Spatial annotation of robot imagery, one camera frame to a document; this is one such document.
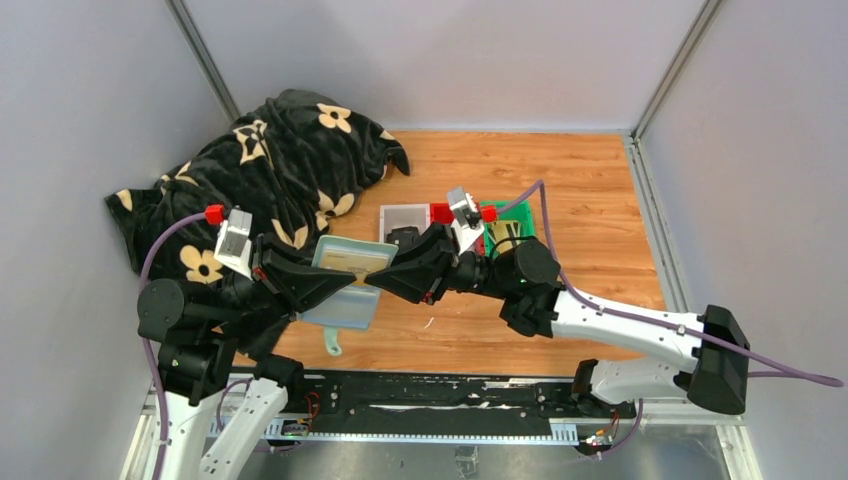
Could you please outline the teal leather card holder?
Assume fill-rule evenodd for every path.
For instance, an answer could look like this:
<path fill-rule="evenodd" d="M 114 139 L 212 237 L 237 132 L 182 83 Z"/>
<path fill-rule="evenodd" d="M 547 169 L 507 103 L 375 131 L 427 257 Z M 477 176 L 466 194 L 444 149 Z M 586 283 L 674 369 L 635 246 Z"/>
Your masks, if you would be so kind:
<path fill-rule="evenodd" d="M 389 267 L 394 260 L 398 247 L 383 242 L 362 241 L 341 236 L 322 236 L 312 260 L 312 266 L 320 267 L 319 261 L 329 250 L 345 250 L 354 252 L 377 253 L 387 255 Z M 381 289 L 366 285 L 365 287 L 349 285 L 342 288 L 317 307 L 307 310 L 299 318 L 310 324 L 323 328 L 324 345 L 331 356 L 340 356 L 343 352 L 338 342 L 340 330 L 367 331 L 375 318 L 381 294 Z"/>

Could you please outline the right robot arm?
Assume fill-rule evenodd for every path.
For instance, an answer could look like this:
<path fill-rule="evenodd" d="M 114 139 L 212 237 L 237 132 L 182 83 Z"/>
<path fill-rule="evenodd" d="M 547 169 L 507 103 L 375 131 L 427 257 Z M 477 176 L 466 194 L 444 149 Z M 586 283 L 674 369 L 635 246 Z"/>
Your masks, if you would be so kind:
<path fill-rule="evenodd" d="M 365 282 L 411 303 L 433 304 L 448 291 L 498 299 L 500 318 L 523 336 L 588 339 L 639 353 L 636 360 L 579 363 L 570 393 L 584 417 L 648 398 L 745 412 L 750 343 L 729 309 L 668 312 L 593 297 L 566 285 L 560 271 L 535 237 L 504 253 L 461 252 L 448 227 L 433 224 Z"/>

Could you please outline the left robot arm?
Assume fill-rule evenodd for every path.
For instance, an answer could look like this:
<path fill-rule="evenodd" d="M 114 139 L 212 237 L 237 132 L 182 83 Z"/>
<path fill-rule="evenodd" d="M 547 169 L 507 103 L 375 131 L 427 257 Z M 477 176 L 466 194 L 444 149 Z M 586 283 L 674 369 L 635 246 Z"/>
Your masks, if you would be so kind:
<path fill-rule="evenodd" d="M 210 284 L 156 279 L 137 301 L 138 333 L 159 344 L 154 384 L 159 436 L 147 479 L 235 479 L 272 419 L 305 408 L 308 421 L 320 396 L 305 384 L 297 360 L 255 354 L 244 400 L 212 446 L 208 429 L 229 386 L 237 350 L 262 331 L 283 331 L 298 313 L 354 283 L 353 274 L 312 266 L 275 238 L 228 241 L 220 235 L 215 260 L 231 273 Z"/>

